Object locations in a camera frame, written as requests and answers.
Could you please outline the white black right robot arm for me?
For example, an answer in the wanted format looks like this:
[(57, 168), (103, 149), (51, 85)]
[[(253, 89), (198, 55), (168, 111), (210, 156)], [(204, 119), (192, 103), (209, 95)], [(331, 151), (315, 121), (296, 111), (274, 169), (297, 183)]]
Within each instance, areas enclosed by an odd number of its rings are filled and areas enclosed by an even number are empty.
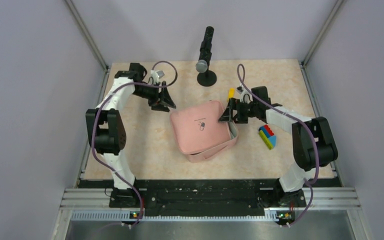
[(230, 98), (218, 119), (221, 123), (247, 124), (257, 118), (266, 124), (261, 132), (270, 133), (273, 125), (292, 136), (294, 163), (277, 179), (273, 200), (279, 206), (287, 206), (294, 194), (309, 181), (316, 181), (321, 167), (337, 160), (339, 152), (329, 122), (325, 117), (307, 117), (287, 110), (281, 104), (272, 103), (266, 86), (247, 89), (238, 87), (241, 97)]

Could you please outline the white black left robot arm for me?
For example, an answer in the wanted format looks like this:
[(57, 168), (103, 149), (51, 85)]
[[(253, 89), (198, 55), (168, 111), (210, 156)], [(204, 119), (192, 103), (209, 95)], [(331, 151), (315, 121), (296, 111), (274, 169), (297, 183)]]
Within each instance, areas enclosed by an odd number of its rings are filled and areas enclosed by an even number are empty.
[(150, 71), (140, 63), (131, 63), (127, 70), (119, 70), (108, 93), (95, 108), (85, 113), (88, 142), (95, 160), (108, 168), (113, 177), (115, 195), (129, 207), (140, 202), (132, 173), (124, 151), (127, 133), (121, 117), (129, 97), (134, 95), (147, 100), (153, 111), (169, 112), (176, 105), (163, 81), (164, 72), (154, 67)]

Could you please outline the pink medicine kit case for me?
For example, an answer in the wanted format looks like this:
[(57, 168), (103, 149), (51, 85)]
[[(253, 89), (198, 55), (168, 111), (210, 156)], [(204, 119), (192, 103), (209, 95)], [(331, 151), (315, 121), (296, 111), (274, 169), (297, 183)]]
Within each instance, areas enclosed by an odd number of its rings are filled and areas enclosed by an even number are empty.
[(189, 162), (208, 161), (236, 144), (235, 123), (219, 122), (224, 111), (220, 101), (211, 100), (170, 113), (176, 145)]

